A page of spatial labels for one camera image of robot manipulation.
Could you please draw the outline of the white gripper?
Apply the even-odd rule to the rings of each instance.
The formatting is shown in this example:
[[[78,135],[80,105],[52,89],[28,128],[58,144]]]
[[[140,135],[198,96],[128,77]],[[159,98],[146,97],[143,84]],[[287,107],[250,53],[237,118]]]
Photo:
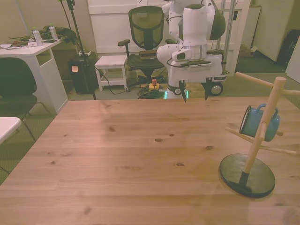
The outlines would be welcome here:
[[[178,83],[183,97],[186,102],[186,83],[205,83],[205,100],[210,95],[211,81],[224,80],[222,75],[222,55],[209,55],[204,60],[171,60],[168,63],[168,80],[171,83]]]

